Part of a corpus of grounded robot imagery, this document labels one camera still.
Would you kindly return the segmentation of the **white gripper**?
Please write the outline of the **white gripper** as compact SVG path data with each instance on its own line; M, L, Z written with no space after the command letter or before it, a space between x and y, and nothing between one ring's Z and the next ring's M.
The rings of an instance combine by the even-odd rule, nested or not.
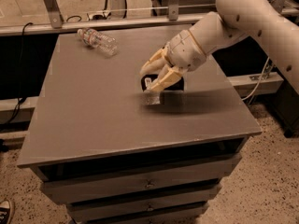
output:
M149 91L160 92L176 84L188 71L196 70L206 62L206 55L188 30L183 30L156 51L140 70L140 76L157 74L148 87Z

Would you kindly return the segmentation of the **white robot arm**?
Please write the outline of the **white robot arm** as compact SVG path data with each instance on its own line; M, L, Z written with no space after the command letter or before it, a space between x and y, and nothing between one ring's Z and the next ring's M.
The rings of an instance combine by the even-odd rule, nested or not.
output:
M156 73L150 91L163 91L206 58L250 36L299 92L299 27L280 15L267 0L216 0L195 25L181 31L142 66L142 77Z

